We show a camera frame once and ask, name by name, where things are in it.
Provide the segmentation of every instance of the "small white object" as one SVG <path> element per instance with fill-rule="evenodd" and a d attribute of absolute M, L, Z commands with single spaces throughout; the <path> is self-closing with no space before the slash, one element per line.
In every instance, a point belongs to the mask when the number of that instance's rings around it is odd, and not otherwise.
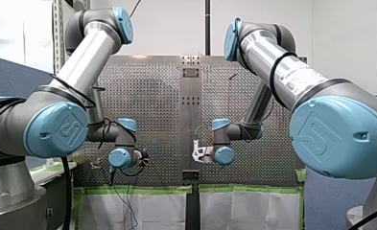
<path fill-rule="evenodd" d="M 199 140 L 194 140 L 194 152 L 192 153 L 192 157 L 195 161 L 200 163 L 211 163 L 211 153 L 213 151 L 213 147 L 201 147 L 199 148 Z"/>

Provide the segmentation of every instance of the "metal frame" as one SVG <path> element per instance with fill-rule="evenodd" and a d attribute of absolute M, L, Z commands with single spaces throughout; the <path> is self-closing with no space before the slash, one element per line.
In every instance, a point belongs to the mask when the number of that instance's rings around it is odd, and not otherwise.
<path fill-rule="evenodd" d="M 65 63 L 63 31 L 63 0 L 53 1 L 54 73 L 57 74 Z"/>

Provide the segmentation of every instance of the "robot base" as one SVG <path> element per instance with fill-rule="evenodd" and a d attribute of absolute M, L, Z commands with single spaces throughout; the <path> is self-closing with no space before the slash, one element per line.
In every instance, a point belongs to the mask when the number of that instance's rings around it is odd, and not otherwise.
<path fill-rule="evenodd" d="M 0 230 L 47 229 L 47 195 L 44 188 L 35 190 L 32 199 L 0 212 Z"/>
<path fill-rule="evenodd" d="M 0 230 L 47 229 L 47 192 L 23 161 L 0 166 Z"/>
<path fill-rule="evenodd" d="M 351 227 L 354 224 L 358 223 L 364 217 L 377 211 L 377 178 L 373 185 L 373 188 L 370 191 L 370 194 L 365 201 L 364 206 L 358 206 L 351 208 L 346 213 L 346 223 L 347 227 Z M 377 218 L 367 223 L 361 230 L 377 230 Z"/>

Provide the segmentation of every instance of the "perforated metal panel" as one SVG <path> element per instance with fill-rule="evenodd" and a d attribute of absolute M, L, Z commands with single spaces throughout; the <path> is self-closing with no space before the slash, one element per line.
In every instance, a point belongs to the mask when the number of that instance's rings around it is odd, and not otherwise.
<path fill-rule="evenodd" d="M 231 122 L 240 122 L 259 79 L 239 64 L 221 57 L 204 57 L 201 67 L 200 145 L 212 146 L 212 120 L 229 118 Z M 200 183 L 296 184 L 295 169 L 303 166 L 291 145 L 289 121 L 290 112 L 274 103 L 272 114 L 264 122 L 262 140 L 232 142 L 236 154 L 233 165 L 224 168 L 200 165 Z"/>
<path fill-rule="evenodd" d="M 200 145 L 211 146 L 211 121 L 240 121 L 258 83 L 250 72 L 221 57 L 201 57 L 200 75 L 183 77 L 186 63 L 182 61 L 182 57 L 112 57 L 100 76 L 100 85 L 106 89 L 102 93 L 106 116 L 135 119 L 137 147 L 150 155 L 151 164 L 138 176 L 137 184 L 181 185 L 182 171 L 198 168 L 191 153 L 199 120 Z M 303 165 L 291 146 L 289 121 L 290 113 L 276 103 L 264 123 L 263 139 L 234 142 L 232 166 L 200 165 L 200 183 L 295 185 L 295 169 Z M 85 160 L 75 170 L 76 186 L 108 182 L 107 156 L 113 144 L 97 147 L 87 143 L 80 150 Z M 102 159 L 101 170 L 90 166 L 97 158 Z M 115 182 L 127 183 L 128 179 L 118 173 Z"/>
<path fill-rule="evenodd" d="M 110 120 L 127 117 L 137 122 L 137 147 L 147 149 L 150 165 L 138 176 L 137 184 L 181 184 L 180 150 L 180 57 L 112 57 L 99 83 L 103 108 Z M 107 156 L 114 144 L 87 143 L 81 149 L 85 161 L 75 170 L 76 186 L 107 183 Z M 102 158 L 103 168 L 92 170 L 90 162 Z M 128 178 L 117 174 L 115 182 Z"/>

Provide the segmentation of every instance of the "logo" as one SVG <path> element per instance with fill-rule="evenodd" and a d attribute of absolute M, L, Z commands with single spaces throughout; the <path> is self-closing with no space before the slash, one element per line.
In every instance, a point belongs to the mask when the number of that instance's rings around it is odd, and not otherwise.
<path fill-rule="evenodd" d="M 335 147 L 341 139 L 340 133 L 315 112 L 310 114 L 296 137 L 296 141 L 319 162 L 326 158 L 324 153 Z"/>
<path fill-rule="evenodd" d="M 82 132 L 83 125 L 74 114 L 69 114 L 59 126 L 57 135 L 68 146 L 73 146 Z"/>

